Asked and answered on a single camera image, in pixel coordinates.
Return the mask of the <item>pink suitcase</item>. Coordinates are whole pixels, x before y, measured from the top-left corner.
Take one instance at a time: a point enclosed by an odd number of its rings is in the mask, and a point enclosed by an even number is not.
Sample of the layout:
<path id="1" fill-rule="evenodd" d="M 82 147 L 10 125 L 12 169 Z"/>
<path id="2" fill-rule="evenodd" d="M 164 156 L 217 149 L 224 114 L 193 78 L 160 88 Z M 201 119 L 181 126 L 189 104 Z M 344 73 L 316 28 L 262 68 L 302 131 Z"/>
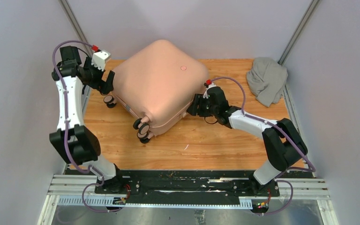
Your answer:
<path id="1" fill-rule="evenodd" d="M 133 129 L 141 143 L 148 143 L 187 115 L 195 94 L 205 92 L 206 66 L 172 42 L 152 42 L 112 70 L 113 91 L 104 97 L 135 117 Z"/>

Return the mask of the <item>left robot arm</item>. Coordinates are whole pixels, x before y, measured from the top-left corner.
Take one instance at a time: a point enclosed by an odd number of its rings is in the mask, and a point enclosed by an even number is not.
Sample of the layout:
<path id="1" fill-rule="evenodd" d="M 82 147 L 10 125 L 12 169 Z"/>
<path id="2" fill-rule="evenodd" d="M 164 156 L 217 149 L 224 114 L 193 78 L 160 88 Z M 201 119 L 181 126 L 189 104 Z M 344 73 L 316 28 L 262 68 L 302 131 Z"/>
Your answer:
<path id="1" fill-rule="evenodd" d="M 57 46 L 61 61 L 54 63 L 52 79 L 59 93 L 59 121 L 56 131 L 49 134 L 49 141 L 67 164 L 72 164 L 81 173 L 92 172 L 97 184 L 114 194 L 125 187 L 120 169 L 109 162 L 101 153 L 98 138 L 84 124 L 82 95 L 84 86 L 89 86 L 108 97 L 107 104 L 114 105 L 114 72 L 103 80 L 109 52 L 91 46 L 92 56 L 82 62 L 79 49 L 75 46 Z"/>

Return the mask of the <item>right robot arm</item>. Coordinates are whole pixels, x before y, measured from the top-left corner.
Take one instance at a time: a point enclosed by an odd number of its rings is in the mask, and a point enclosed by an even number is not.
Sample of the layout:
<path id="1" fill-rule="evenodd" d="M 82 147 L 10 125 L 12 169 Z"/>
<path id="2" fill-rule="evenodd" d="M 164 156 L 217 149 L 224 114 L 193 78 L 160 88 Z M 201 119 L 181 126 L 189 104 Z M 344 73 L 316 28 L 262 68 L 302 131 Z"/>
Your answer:
<path id="1" fill-rule="evenodd" d="M 215 117 L 217 122 L 261 138 L 267 160 L 249 176 L 247 189 L 262 195 L 278 175 L 306 156 L 308 149 L 293 122 L 287 118 L 269 120 L 229 105 L 224 91 L 218 86 L 209 87 L 204 94 L 195 94 L 187 113 L 199 117 Z"/>

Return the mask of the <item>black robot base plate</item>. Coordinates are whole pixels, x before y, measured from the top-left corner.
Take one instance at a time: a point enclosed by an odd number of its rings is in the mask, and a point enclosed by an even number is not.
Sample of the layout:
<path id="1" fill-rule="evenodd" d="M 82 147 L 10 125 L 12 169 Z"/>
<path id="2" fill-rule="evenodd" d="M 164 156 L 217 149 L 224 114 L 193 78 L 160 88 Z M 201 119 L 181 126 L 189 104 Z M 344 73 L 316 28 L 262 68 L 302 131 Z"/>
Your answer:
<path id="1" fill-rule="evenodd" d="M 240 197 L 278 197 L 277 183 L 271 181 L 257 194 L 247 189 L 253 171 L 208 170 L 122 170 L 122 186 L 105 181 L 101 187 L 92 185 L 93 194 L 124 194 L 130 187 L 129 203 L 153 205 L 230 206 Z"/>

